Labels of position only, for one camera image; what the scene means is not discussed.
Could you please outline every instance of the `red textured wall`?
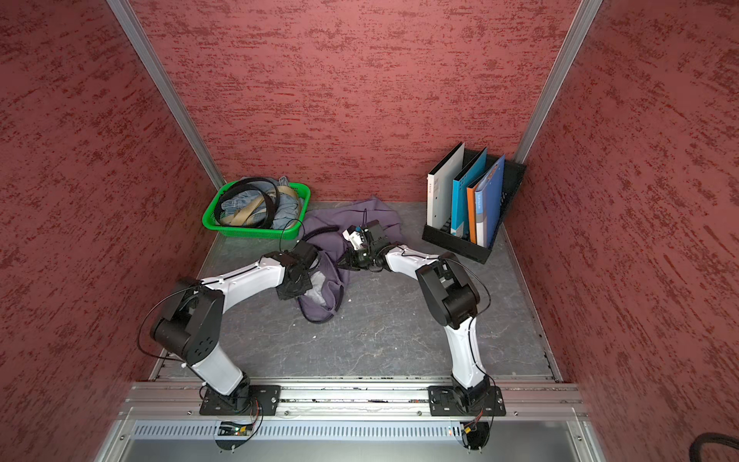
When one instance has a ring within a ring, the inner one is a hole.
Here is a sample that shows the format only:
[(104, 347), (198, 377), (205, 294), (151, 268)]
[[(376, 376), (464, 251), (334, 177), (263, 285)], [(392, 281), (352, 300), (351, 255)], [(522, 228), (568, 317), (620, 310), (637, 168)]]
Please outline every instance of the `red textured wall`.
[(87, 461), (214, 189), (103, 0), (3, 2), (0, 50), (0, 459)]
[(512, 154), (579, 0), (132, 0), (227, 180), (425, 200), (460, 140)]
[(738, 18), (605, 0), (507, 222), (609, 462), (739, 436)]

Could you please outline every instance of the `orange folder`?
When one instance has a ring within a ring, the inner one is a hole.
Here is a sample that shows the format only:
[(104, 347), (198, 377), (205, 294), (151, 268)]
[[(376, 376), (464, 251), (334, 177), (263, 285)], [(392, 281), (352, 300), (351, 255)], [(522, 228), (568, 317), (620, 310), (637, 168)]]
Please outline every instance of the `orange folder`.
[(477, 226), (475, 226), (474, 221), (474, 190), (477, 188), (477, 185), (480, 184), (480, 181), (483, 180), (483, 177), (477, 178), (476, 181), (472, 182), (470, 186), (467, 186), (467, 214), (469, 216), (469, 242), (472, 242), (473, 244), (477, 244), (477, 235), (475, 234)]

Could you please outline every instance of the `vent grille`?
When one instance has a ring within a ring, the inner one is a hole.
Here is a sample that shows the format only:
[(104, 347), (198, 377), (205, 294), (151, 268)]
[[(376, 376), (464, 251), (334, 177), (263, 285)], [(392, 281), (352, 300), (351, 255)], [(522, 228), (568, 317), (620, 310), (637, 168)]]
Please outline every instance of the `vent grille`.
[[(214, 440), (217, 421), (137, 421), (131, 439)], [(456, 421), (357, 422), (357, 421), (265, 421), (255, 440), (350, 440), (350, 441), (456, 441)], [(245, 436), (219, 436), (242, 439)]]

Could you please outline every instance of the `belt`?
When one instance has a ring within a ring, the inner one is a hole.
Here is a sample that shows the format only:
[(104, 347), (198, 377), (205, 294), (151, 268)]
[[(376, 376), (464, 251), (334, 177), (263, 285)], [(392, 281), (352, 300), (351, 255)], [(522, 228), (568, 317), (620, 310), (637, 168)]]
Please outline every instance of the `belt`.
[[(266, 181), (274, 184), (272, 180), (263, 177), (245, 178), (244, 180), (240, 180), (234, 183), (225, 193), (223, 193), (223, 195), (221, 195), (221, 197), (219, 197), (218, 203), (214, 210), (214, 216), (221, 225), (240, 227), (246, 224), (246, 226), (254, 228), (271, 228), (272, 222), (274, 220), (274, 215), (279, 208), (280, 194), (287, 194), (296, 201), (298, 200), (298, 194), (296, 194), (295, 191), (289, 186), (279, 185), (275, 187), (273, 192), (264, 192), (256, 186), (249, 184), (253, 181)], [(219, 218), (220, 214), (223, 212), (222, 204), (226, 200), (233, 199), (237, 194), (241, 194), (244, 191), (258, 191), (261, 195), (260, 197), (252, 200), (246, 207), (236, 211), (235, 214)], [(253, 213), (263, 203), (265, 204), (267, 216), (262, 220), (260, 226), (254, 226), (257, 221), (253, 218)]]

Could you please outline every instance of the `binder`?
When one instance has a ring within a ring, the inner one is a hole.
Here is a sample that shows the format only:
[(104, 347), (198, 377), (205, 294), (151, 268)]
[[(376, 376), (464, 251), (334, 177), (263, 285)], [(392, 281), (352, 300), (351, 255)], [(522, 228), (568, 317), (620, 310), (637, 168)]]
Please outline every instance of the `binder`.
[(464, 143), (452, 149), (426, 176), (426, 224), (441, 229), (452, 215), (452, 181), (462, 170)]
[(483, 180), (485, 175), (477, 178), (470, 186), (467, 186), (467, 215), (469, 217), (469, 242), (477, 244), (477, 226), (475, 226), (474, 190)]
[(475, 154), (469, 162), (465, 162), (462, 171), (454, 177), (452, 182), (452, 226), (449, 229), (453, 236), (462, 237), (465, 234), (465, 223), (469, 220), (465, 188), (475, 178), (483, 174), (487, 158), (488, 148), (484, 148)]
[(505, 155), (500, 156), (483, 175), (474, 192), (476, 244), (489, 247), (500, 218), (500, 200), (503, 193), (503, 170)]

